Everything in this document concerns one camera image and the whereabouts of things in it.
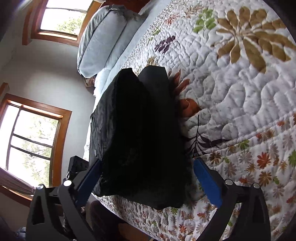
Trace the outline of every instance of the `black cloth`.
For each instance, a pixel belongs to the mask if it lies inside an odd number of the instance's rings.
[[[89,160],[102,161],[94,193],[179,208],[187,175],[168,77],[164,68],[147,67],[139,79],[121,70],[91,115]]]

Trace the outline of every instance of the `floral quilt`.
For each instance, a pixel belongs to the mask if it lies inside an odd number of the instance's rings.
[[[237,185],[258,182],[276,240],[296,212],[296,45],[285,24],[262,0],[172,0],[122,68],[148,65],[167,70],[188,161],[199,156]],[[196,240],[216,211],[193,171],[180,209],[98,199],[163,241]]]

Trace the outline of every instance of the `white wall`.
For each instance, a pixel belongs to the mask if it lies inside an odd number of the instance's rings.
[[[26,227],[29,208],[0,193],[0,216],[4,218],[12,231]]]
[[[0,73],[9,84],[9,93],[71,110],[66,135],[62,178],[67,174],[71,156],[83,156],[83,147],[92,113],[94,97],[86,90],[76,71],[22,60],[13,60]]]
[[[9,84],[11,94],[72,111],[62,159],[63,179],[70,157],[83,156],[94,97],[77,72],[77,47],[36,39],[21,45],[27,9],[20,10],[0,42],[0,82]],[[25,226],[28,208],[0,194],[0,215],[16,230]]]

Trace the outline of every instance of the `window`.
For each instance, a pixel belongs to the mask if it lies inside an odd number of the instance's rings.
[[[0,112],[0,167],[32,186],[58,186],[71,111],[6,94]]]
[[[93,0],[41,0],[33,16],[31,38],[79,46],[88,22],[101,5]],[[25,20],[24,45],[33,8]]]

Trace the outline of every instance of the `light blue pillow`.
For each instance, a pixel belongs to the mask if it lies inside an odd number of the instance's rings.
[[[131,42],[133,36],[146,19],[146,16],[141,16],[131,10],[126,9],[121,11],[123,11],[123,15],[127,20],[127,24],[107,60],[105,65],[105,68],[107,69],[112,69],[115,66],[117,60],[122,55],[128,44]]]
[[[86,27],[78,50],[78,72],[85,78],[99,73],[124,30],[124,6],[105,6],[97,11]]]

